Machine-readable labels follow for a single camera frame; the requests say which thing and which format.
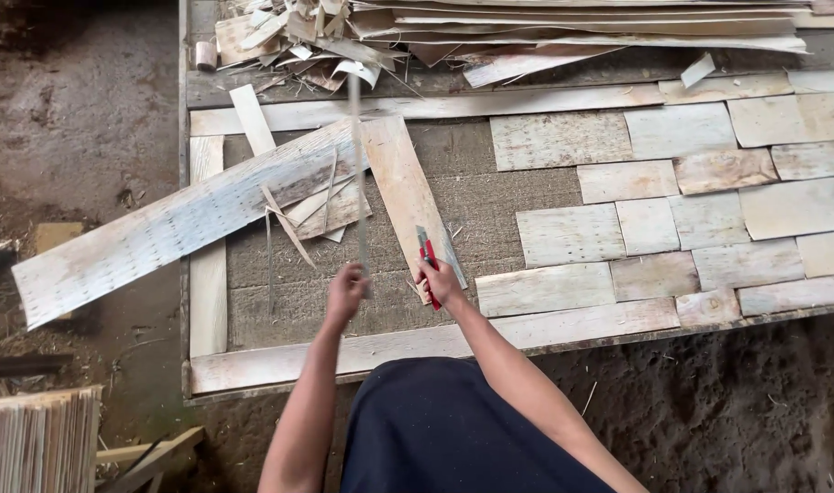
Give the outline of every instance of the red utility knife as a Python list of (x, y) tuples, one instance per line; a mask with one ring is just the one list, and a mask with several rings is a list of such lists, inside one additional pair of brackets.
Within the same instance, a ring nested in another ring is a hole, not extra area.
[[(435, 270), (438, 270), (438, 262), (435, 261), (435, 252), (432, 249), (432, 242), (426, 235), (426, 229), (423, 226), (417, 226), (417, 241), (420, 241), (420, 256)], [(429, 279), (426, 280), (426, 285), (429, 286)], [(432, 287), (427, 292), (429, 299), (432, 301), (432, 307), (438, 310), (442, 308), (442, 304), (438, 303), (438, 299), (432, 294)]]

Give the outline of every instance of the dirt floor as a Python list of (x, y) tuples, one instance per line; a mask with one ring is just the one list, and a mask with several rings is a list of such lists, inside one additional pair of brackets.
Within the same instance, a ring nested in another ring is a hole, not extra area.
[[(0, 243), (22, 257), (41, 221), (103, 224), (176, 190), (175, 3), (71, 12), (65, 37), (0, 51)], [(249, 251), (243, 242), (229, 244)], [(286, 396), (182, 406), (178, 276), (175, 265), (161, 268), (84, 320), (25, 333), (15, 287), (0, 274), (0, 355), (76, 358), (59, 375), (0, 381), (0, 395), (102, 383), (107, 446), (207, 428), (198, 460), (164, 490), (255, 490)], [(834, 491), (834, 316), (533, 360), (576, 407), (597, 383), (588, 424), (652, 490)], [(357, 388), (339, 388), (328, 490)]]

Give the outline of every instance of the person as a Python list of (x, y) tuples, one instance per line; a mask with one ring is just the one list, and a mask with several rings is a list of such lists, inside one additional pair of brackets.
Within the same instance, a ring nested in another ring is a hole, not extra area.
[[(454, 269), (421, 261), (415, 283), (459, 325), (475, 361), (384, 363), (350, 411), (342, 491), (615, 491), (646, 489), (603, 447), (566, 396), (469, 303)], [(258, 491), (323, 488), (338, 344), (369, 281), (346, 264), (274, 432)]]

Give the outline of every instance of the hand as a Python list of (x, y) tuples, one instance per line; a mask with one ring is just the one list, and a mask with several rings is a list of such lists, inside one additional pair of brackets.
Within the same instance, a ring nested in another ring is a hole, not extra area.
[(460, 288), (460, 280), (456, 278), (454, 268), (450, 264), (438, 259), (435, 259), (435, 263), (438, 264), (438, 270), (432, 268), (428, 262), (420, 259), (417, 262), (420, 273), (414, 277), (414, 283), (420, 284), (424, 279), (428, 280), (428, 283), (423, 284), (423, 290), (429, 291), (431, 288), (435, 299), (442, 305), (448, 304), (449, 301), (458, 297), (463, 297), (464, 299), (466, 295), (463, 293), (463, 289)]
[(362, 276), (362, 264), (344, 264), (335, 279), (328, 284), (326, 320), (339, 325), (342, 330), (359, 309), (369, 280)]

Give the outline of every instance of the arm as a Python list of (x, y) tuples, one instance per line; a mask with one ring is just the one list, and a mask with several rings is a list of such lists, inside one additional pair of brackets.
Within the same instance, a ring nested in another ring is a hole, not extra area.
[(487, 383), (499, 397), (618, 493), (647, 492), (599, 442), (554, 383), (469, 303), (453, 268), (438, 264), (436, 271), (421, 262), (415, 281), (428, 278), (433, 295), (460, 326)]
[(323, 487), (335, 414), (338, 343), (368, 283), (361, 268), (360, 264), (344, 265), (328, 286), (326, 319), (308, 348), (302, 375), (280, 415), (262, 466), (259, 493)]

